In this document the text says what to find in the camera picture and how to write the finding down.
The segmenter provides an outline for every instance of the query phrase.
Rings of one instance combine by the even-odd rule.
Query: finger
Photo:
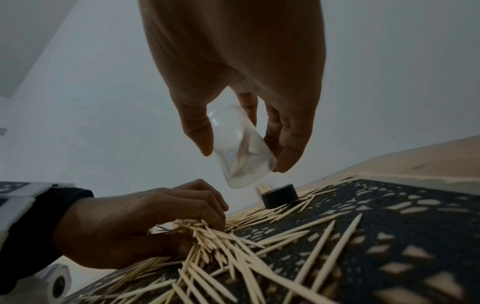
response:
[[[207,116],[207,107],[187,106],[173,97],[172,99],[180,115],[183,132],[193,140],[204,156],[209,156],[214,149],[214,133]]]
[[[173,222],[177,219],[204,220],[213,229],[223,231],[225,222],[210,204],[201,199],[181,198],[166,195],[161,201],[152,202],[152,213],[156,224]]]
[[[278,172],[287,172],[303,155],[305,147],[312,136],[314,117],[315,113],[302,119],[290,118],[289,132],[287,132],[286,128],[282,129],[285,135],[280,135],[282,150],[276,161]]]
[[[277,146],[282,131],[282,122],[280,121],[280,114],[277,109],[267,103],[265,103],[265,107],[268,115],[268,123],[266,125],[264,140],[270,150],[275,154],[275,147]]]
[[[174,189],[180,189],[180,190],[191,189],[191,190],[199,190],[199,191],[200,190],[211,191],[215,195],[217,201],[220,203],[222,210],[223,211],[228,211],[229,210],[229,205],[227,204],[227,202],[225,202],[224,197],[220,194],[220,192],[218,192],[218,190],[213,188],[209,183],[207,183],[206,181],[204,181],[201,178],[196,179],[194,181],[191,181],[190,183],[186,183],[186,184],[180,185],[178,187],[175,187]]]
[[[181,233],[131,236],[111,251],[112,264],[117,268],[124,268],[156,256],[185,258],[192,245],[190,237]]]
[[[217,201],[217,198],[211,191],[172,189],[168,194],[181,198],[200,199],[206,201],[210,205],[210,207],[221,217],[223,223],[225,224],[225,213],[220,207],[219,201]]]
[[[257,126],[257,108],[259,98],[253,93],[235,93],[241,108],[246,112],[254,126]]]

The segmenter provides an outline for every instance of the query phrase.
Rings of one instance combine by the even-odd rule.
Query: pile of toothpicks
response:
[[[197,222],[193,220],[178,222],[173,230],[161,227],[163,229],[162,233],[180,232],[192,237],[194,245],[185,260],[175,260],[168,257],[145,260],[133,267],[129,272],[96,290],[90,291],[88,294],[80,296],[75,303],[132,304],[144,293],[168,286],[169,289],[167,291],[157,296],[149,304],[168,304],[175,297],[180,298],[187,304],[194,303],[191,297],[194,297],[196,302],[200,304],[208,304],[211,300],[207,300],[206,295],[219,304],[226,304],[227,302],[237,303],[238,299],[215,279],[217,275],[228,272],[232,280],[237,277],[243,279],[251,302],[254,304],[266,304],[264,294],[259,287],[255,274],[261,275],[288,289],[288,294],[284,298],[283,304],[288,304],[294,296],[303,297],[313,303],[334,304],[335,301],[319,294],[318,291],[334,269],[340,253],[355,231],[362,214],[359,214],[347,230],[342,233],[322,268],[318,271],[313,285],[310,287],[304,286],[303,281],[310,272],[315,260],[320,257],[322,248],[334,228],[335,218],[350,213],[350,211],[325,216],[257,242],[236,236],[236,232],[246,228],[267,221],[275,222],[291,215],[293,212],[301,212],[307,208],[316,196],[336,190],[325,191],[324,188],[299,192],[300,203],[294,207],[284,205],[276,209],[265,209],[263,206],[259,206],[238,212],[226,219],[225,232],[210,229],[204,221]],[[262,257],[265,257],[268,253],[279,250],[283,246],[306,236],[310,227],[326,222],[329,222],[328,227],[319,238],[294,280],[289,280],[276,274],[262,260]],[[207,273],[204,267],[212,263],[218,264],[219,269],[215,272]],[[126,288],[132,281],[155,274],[158,275],[158,271],[161,268],[172,265],[179,266],[178,279],[166,279],[162,276],[147,287],[137,290]]]

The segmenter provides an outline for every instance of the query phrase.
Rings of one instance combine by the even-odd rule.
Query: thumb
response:
[[[134,236],[123,244],[124,255],[118,261],[131,265],[138,261],[157,256],[187,257],[192,247],[189,236],[181,233],[157,233]]]
[[[206,106],[188,106],[173,100],[180,115],[183,132],[200,149],[204,156],[209,156],[214,149],[214,133],[207,117]]]

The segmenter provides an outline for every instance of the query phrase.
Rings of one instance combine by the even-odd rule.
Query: black bottle cap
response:
[[[294,186],[290,184],[263,193],[261,199],[266,209],[274,209],[298,201],[299,196]]]

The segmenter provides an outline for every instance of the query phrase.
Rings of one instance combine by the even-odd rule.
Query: black patterned mat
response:
[[[351,211],[335,219],[330,240],[304,281],[304,285],[310,287],[325,256],[361,212],[357,230],[320,293],[328,293],[344,304],[389,303],[388,299],[395,295],[400,298],[398,303],[402,300],[480,303],[480,196],[371,180],[345,181],[326,188],[329,189],[337,191],[317,196],[303,212],[294,212],[272,224],[259,224],[238,235],[258,241],[327,214]],[[298,242],[267,254],[263,260],[272,264],[275,272],[293,280],[318,241],[318,238],[313,239],[315,234],[321,235],[328,224],[309,228],[310,232]],[[162,276],[177,278],[177,268],[165,268],[156,275],[133,282],[130,290],[147,286]],[[217,268],[207,266],[205,269],[213,272]],[[118,270],[87,286],[66,298],[64,303],[74,302],[81,294],[124,271]],[[239,303],[250,303],[241,278],[232,281],[228,273],[216,278]],[[282,303],[287,293],[285,288],[264,277],[258,277],[258,281],[268,303]],[[149,303],[166,289],[147,292],[137,303]],[[292,303],[301,301],[304,300],[297,297]]]

